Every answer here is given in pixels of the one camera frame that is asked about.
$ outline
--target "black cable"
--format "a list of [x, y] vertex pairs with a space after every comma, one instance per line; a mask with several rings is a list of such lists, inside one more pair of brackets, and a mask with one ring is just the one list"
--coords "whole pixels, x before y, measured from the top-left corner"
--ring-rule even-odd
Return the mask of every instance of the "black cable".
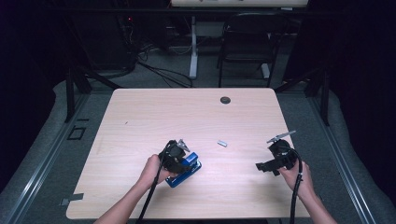
[[290, 224], [294, 224], [297, 193], [298, 193], [298, 188], [300, 187], [300, 182], [302, 181], [302, 177], [303, 177], [303, 162], [301, 160], [300, 155], [298, 154], [298, 152], [295, 149], [289, 148], [289, 150], [292, 151], [296, 155], [298, 162], [299, 162], [298, 174], [296, 177], [296, 182], [294, 184], [294, 190], [293, 190], [293, 194], [291, 197], [291, 206], [290, 206]]
[[[166, 147], [163, 149], [163, 152], [165, 152], [165, 150], [166, 150], [169, 146], [170, 146], [170, 143], [166, 144]], [[147, 199], [146, 199], [146, 201], [145, 201], [145, 204], [143, 205], [142, 212], [140, 213], [140, 216], [139, 216], [139, 218], [137, 219], [136, 224], [141, 223], [141, 221], [142, 221], [142, 219], [143, 219], [143, 216], [145, 215], [146, 210], [148, 209], [149, 201], [151, 200], [151, 197], [152, 197], [152, 195], [153, 195], [153, 193], [154, 193], [155, 187], [157, 187], [158, 179], [160, 178], [160, 172], [161, 172], [161, 169], [163, 168], [163, 158], [164, 158], [164, 155], [165, 155], [165, 153], [163, 153], [163, 155], [160, 157], [160, 159], [161, 159], [161, 160], [160, 160], [160, 166], [158, 167], [157, 174], [155, 175], [154, 180], [152, 181], [151, 188], [150, 188], [149, 193], [148, 193], [148, 197], [147, 197]]]
[[107, 79], [112, 79], [112, 78], [116, 78], [116, 77], [124, 77], [128, 74], [130, 74], [133, 71], [132, 68], [125, 68], [122, 71], [119, 71], [115, 74], [110, 74], [110, 75], [101, 75], [101, 77], [105, 77]]
[[153, 44], [146, 44], [146, 46], [142, 47], [138, 53], [138, 57], [141, 61], [146, 62], [149, 59], [149, 52], [154, 49]]
[[[163, 68], [153, 67], [153, 66], [150, 66], [148, 64], [141, 63], [141, 62], [137, 62], [137, 64], [140, 64], [141, 66], [147, 68], [148, 70], [150, 70], [153, 73], [155, 73], [155, 74], [159, 75], [160, 77], [162, 77], [164, 79], [164, 81], [168, 85], [169, 85], [169, 83], [166, 80], [172, 81], [173, 83], [175, 83], [175, 84], [177, 84], [178, 86], [181, 86], [181, 87], [192, 88], [192, 80], [189, 77], [186, 77], [185, 75], [183, 75], [181, 73], [178, 73], [178, 72], [175, 72], [175, 71], [170, 71], [170, 70], [163, 69]], [[173, 73], [173, 74], [178, 75], [178, 76], [182, 76], [182, 77], [186, 78], [189, 81], [189, 83], [185, 83], [183, 81], [177, 80], [174, 77], [170, 77], [170, 75], [166, 74], [165, 72]]]

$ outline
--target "desk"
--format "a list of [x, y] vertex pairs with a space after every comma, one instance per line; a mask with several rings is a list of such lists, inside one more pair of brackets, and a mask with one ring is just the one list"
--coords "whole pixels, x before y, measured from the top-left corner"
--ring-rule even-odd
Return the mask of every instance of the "desk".
[[[221, 103], [223, 96], [231, 102]], [[291, 190], [283, 177], [255, 165], [273, 159], [266, 141], [287, 131], [271, 89], [116, 90], [74, 192], [83, 199], [70, 202], [67, 217], [101, 216], [137, 180], [149, 156], [180, 138], [202, 168], [174, 189], [158, 185], [145, 218], [288, 217]], [[308, 217], [299, 200], [296, 216]]]
[[[308, 0], [172, 0], [173, 7], [306, 7]], [[197, 77], [198, 50], [196, 48], [195, 17], [191, 19], [191, 65], [190, 78]], [[267, 64], [262, 73], [268, 76]]]

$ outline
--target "small metal object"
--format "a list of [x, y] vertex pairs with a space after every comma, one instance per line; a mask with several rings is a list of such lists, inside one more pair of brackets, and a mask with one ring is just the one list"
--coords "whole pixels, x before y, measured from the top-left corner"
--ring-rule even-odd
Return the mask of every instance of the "small metal object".
[[218, 141], [218, 144], [221, 145], [222, 147], [227, 147], [227, 143], [223, 142], [223, 141]]
[[292, 133], [295, 133], [295, 132], [296, 132], [296, 131], [291, 131], [291, 132], [288, 132], [288, 133], [279, 134], [279, 135], [277, 135], [277, 136], [271, 138], [270, 140], [268, 140], [267, 143], [276, 142], [276, 141], [278, 141], [279, 139], [281, 139], [281, 138], [283, 138], [283, 137], [286, 137], [286, 136], [288, 136], [288, 135], [291, 135]]
[[183, 139], [178, 140], [177, 146], [180, 147], [181, 149], [185, 150], [185, 151], [190, 152], [189, 148], [183, 142]]

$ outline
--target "office chair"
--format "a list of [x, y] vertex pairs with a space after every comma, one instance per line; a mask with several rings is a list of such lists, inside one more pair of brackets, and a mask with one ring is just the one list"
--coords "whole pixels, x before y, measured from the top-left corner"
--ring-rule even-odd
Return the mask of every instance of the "office chair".
[[271, 64], [266, 87], [270, 87], [280, 40], [288, 30], [289, 21], [279, 14], [240, 13], [231, 16], [222, 31], [219, 52], [219, 87], [223, 63]]

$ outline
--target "forearm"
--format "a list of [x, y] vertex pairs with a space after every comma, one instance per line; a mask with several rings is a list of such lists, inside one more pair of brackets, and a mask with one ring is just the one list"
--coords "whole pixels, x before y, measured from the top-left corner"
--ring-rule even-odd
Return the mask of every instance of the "forearm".
[[330, 213], [327, 211], [326, 207], [323, 205], [320, 198], [315, 193], [308, 195], [308, 196], [299, 196], [299, 198], [303, 202], [306, 210], [309, 213], [309, 216], [311, 216], [311, 218], [315, 224], [337, 223], [332, 218], [332, 215], [330, 215]]
[[99, 217], [95, 223], [125, 224], [146, 191], [147, 188], [138, 183], [133, 185], [131, 189], [107, 210], [107, 212]]

